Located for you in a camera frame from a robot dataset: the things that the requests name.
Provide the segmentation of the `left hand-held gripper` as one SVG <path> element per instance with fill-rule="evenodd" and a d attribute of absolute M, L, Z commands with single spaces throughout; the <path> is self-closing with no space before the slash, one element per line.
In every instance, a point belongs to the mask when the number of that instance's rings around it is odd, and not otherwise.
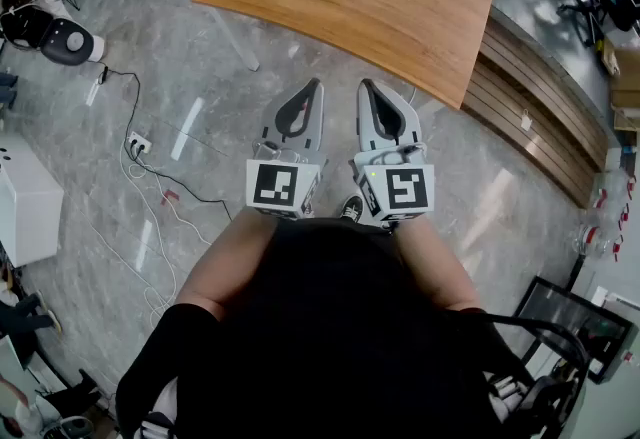
<path fill-rule="evenodd" d="M 254 155 L 246 164 L 247 206 L 287 220 L 314 217 L 312 200 L 327 163 L 323 153 L 314 152 L 322 142 L 324 94 L 321 81 L 311 78 L 267 104 Z"/>

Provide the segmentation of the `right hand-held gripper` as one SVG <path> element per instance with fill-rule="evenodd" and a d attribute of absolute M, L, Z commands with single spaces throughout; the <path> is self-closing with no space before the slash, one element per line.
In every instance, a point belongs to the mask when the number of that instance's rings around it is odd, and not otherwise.
<path fill-rule="evenodd" d="M 386 84 L 363 79 L 357 116 L 366 152 L 354 156 L 355 182 L 372 220 L 394 223 L 431 212 L 434 166 L 426 163 L 426 145 L 418 142 L 420 121 L 413 107 Z"/>

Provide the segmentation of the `person's right forearm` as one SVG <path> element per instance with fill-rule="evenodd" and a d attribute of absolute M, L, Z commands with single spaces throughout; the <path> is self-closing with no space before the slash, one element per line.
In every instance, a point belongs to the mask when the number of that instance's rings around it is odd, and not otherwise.
<path fill-rule="evenodd" d="M 481 308 L 470 276 L 426 216 L 401 221 L 393 237 L 418 286 L 435 305 L 454 311 Z"/>

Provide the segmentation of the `person's left forearm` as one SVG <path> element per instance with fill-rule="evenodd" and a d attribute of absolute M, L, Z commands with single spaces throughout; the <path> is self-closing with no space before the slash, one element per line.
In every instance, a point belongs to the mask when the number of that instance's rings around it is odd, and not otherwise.
<path fill-rule="evenodd" d="M 175 304 L 195 305 L 221 320 L 255 275 L 277 226 L 277 218 L 243 208 L 195 264 Z"/>

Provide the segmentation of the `person's black white shoe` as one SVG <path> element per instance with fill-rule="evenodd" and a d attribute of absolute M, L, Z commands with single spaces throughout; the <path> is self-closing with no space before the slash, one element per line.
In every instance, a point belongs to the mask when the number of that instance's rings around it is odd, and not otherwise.
<path fill-rule="evenodd" d="M 360 195 L 354 194 L 346 199 L 339 213 L 340 219 L 359 223 L 364 211 L 364 202 Z"/>

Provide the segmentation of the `white table leg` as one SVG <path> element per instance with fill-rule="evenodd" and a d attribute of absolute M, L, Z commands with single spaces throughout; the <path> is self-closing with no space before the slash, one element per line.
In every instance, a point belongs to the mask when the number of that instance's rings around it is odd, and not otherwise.
<path fill-rule="evenodd" d="M 257 72 L 260 68 L 260 63 L 251 49 L 250 43 L 246 37 L 242 34 L 238 27 L 237 22 L 230 16 L 228 11 L 214 7 L 212 9 L 212 15 L 221 29 L 227 40 L 234 48 L 243 64 L 253 72 Z"/>

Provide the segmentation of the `wooden slatted bench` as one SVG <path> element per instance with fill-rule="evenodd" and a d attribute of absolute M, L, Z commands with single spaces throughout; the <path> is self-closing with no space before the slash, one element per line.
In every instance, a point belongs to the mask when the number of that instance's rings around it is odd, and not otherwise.
<path fill-rule="evenodd" d="M 529 131 L 520 128 L 524 109 Z M 543 58 L 498 21 L 487 21 L 461 106 L 586 208 L 604 171 L 603 127 Z"/>

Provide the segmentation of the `white power strip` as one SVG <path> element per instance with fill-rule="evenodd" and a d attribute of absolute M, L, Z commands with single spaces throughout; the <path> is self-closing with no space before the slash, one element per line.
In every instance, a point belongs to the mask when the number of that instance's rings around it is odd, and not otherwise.
<path fill-rule="evenodd" d="M 136 132 L 130 132 L 125 146 L 132 158 L 138 158 L 141 154 L 148 154 L 152 143 Z"/>

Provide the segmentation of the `person's black shirt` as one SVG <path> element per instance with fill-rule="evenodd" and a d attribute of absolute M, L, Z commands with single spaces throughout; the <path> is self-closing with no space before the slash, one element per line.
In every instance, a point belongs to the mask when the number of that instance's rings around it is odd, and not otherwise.
<path fill-rule="evenodd" d="M 532 381 L 482 309 L 435 305 L 390 235 L 315 219 L 277 226 L 221 320 L 171 306 L 115 404 L 124 439 L 167 404 L 176 439 L 525 439 L 493 375 Z"/>

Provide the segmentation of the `cluster of clear bottles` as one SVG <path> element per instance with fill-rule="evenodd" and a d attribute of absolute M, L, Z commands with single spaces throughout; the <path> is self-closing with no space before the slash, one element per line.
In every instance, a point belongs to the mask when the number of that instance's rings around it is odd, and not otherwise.
<path fill-rule="evenodd" d="M 580 255 L 618 261 L 637 183 L 637 177 L 623 169 L 596 177 L 575 237 L 575 247 Z"/>

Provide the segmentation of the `black white headset device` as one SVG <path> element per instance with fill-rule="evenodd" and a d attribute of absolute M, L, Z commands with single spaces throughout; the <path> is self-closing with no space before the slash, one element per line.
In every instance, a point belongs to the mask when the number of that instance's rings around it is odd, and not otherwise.
<path fill-rule="evenodd" d="M 90 34 L 78 23 L 55 18 L 40 45 L 41 53 L 50 61 L 64 66 L 79 66 L 85 62 L 100 62 L 106 43 L 102 37 Z"/>

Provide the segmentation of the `cardboard box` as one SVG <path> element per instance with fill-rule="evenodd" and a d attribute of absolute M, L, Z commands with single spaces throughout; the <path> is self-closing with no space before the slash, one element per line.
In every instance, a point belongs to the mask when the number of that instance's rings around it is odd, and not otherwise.
<path fill-rule="evenodd" d="M 640 132 L 640 45 L 616 48 L 606 38 L 601 61 L 610 75 L 614 128 Z"/>

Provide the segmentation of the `black flat monitor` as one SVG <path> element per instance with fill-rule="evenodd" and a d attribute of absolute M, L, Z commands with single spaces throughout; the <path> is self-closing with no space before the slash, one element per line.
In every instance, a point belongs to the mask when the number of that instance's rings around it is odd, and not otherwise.
<path fill-rule="evenodd" d="M 611 380 L 622 364 L 623 352 L 639 332 L 633 322 L 539 276 L 529 285 L 514 316 L 554 323 L 570 331 L 589 355 L 589 379 L 595 384 Z"/>

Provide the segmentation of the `white cabinet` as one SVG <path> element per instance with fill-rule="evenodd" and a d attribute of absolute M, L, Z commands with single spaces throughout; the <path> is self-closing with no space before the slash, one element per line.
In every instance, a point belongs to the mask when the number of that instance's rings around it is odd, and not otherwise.
<path fill-rule="evenodd" d="M 0 244 L 14 267 L 57 253 L 63 196 L 24 138 L 0 133 Z"/>

